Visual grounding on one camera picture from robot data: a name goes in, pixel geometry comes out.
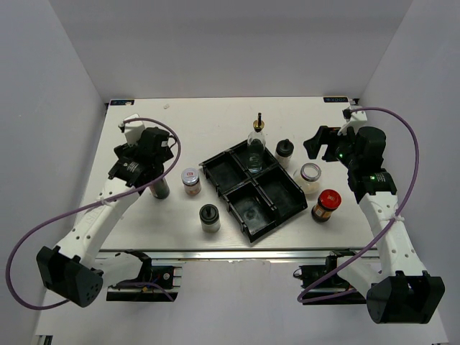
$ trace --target jar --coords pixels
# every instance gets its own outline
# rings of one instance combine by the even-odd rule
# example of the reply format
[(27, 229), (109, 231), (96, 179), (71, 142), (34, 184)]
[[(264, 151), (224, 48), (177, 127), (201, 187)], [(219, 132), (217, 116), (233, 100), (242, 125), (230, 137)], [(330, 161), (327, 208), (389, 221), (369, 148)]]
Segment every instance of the jar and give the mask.
[(294, 172), (294, 181), (302, 188), (303, 192), (313, 194), (319, 190), (321, 169), (315, 163), (306, 163), (301, 169)]
[(221, 228), (219, 210), (215, 205), (208, 204), (200, 210), (201, 228), (204, 232), (217, 232)]
[(311, 209), (313, 219), (323, 223), (328, 221), (334, 212), (341, 204), (342, 198), (340, 194), (332, 189), (326, 189), (321, 192), (318, 198), (318, 203)]
[(275, 158), (284, 169), (288, 168), (290, 158), (293, 156), (293, 152), (294, 144), (290, 142), (289, 139), (281, 140), (276, 145)]
[(188, 195), (194, 196), (200, 193), (200, 175), (196, 169), (189, 167), (182, 171), (182, 183), (184, 184), (185, 192)]

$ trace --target spice jar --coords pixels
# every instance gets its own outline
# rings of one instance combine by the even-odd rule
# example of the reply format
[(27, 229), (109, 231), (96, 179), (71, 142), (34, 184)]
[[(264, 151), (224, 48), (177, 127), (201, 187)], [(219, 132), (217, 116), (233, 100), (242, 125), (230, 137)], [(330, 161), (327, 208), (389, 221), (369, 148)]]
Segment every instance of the spice jar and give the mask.
[(342, 198), (340, 194), (332, 189), (326, 189), (321, 192), (318, 198), (318, 203), (311, 209), (313, 219), (323, 223), (328, 221), (334, 212), (341, 204)]
[(194, 196), (200, 193), (200, 175), (196, 169), (189, 167), (182, 171), (182, 183), (184, 184), (185, 192), (188, 195)]
[(306, 163), (301, 169), (294, 172), (294, 181), (302, 188), (305, 194), (312, 194), (319, 190), (321, 169), (315, 163)]

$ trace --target black tray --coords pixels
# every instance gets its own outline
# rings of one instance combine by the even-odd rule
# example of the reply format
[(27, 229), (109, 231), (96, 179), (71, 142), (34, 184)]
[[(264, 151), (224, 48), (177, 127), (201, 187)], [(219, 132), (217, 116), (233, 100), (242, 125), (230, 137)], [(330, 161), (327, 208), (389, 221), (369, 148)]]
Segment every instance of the black tray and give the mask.
[(266, 148), (262, 171), (246, 168), (247, 141), (200, 165), (250, 242), (307, 208), (305, 194)]

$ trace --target bottle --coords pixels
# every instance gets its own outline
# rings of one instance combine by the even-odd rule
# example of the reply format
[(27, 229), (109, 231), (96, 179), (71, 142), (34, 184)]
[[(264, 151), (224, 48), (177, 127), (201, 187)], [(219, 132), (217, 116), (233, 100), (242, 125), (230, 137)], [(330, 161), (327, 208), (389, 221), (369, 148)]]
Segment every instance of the bottle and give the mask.
[(293, 152), (294, 144), (290, 142), (289, 139), (281, 140), (278, 142), (278, 145), (276, 145), (275, 158), (284, 169), (288, 168)]
[(166, 199), (167, 196), (170, 194), (170, 188), (166, 183), (166, 179), (164, 178), (151, 185), (150, 191), (152, 192), (153, 196), (157, 199)]
[(303, 193), (313, 194), (319, 190), (321, 169), (315, 163), (306, 163), (294, 172), (294, 181), (302, 188)]
[(260, 173), (262, 170), (262, 162), (265, 151), (265, 136), (262, 133), (264, 125), (265, 124), (262, 121), (262, 113), (259, 113), (257, 115), (257, 120), (252, 124), (254, 131), (247, 137), (247, 168), (251, 174)]

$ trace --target silver lid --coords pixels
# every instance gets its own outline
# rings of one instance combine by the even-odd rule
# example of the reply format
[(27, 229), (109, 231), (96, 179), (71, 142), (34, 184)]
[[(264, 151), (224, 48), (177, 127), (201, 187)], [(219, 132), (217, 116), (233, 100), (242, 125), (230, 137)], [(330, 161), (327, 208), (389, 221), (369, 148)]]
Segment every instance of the silver lid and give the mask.
[(321, 176), (321, 168), (315, 163), (306, 163), (300, 169), (300, 176), (308, 182), (315, 182)]
[(200, 180), (198, 171), (193, 167), (188, 167), (182, 171), (182, 182), (184, 185), (196, 185)]

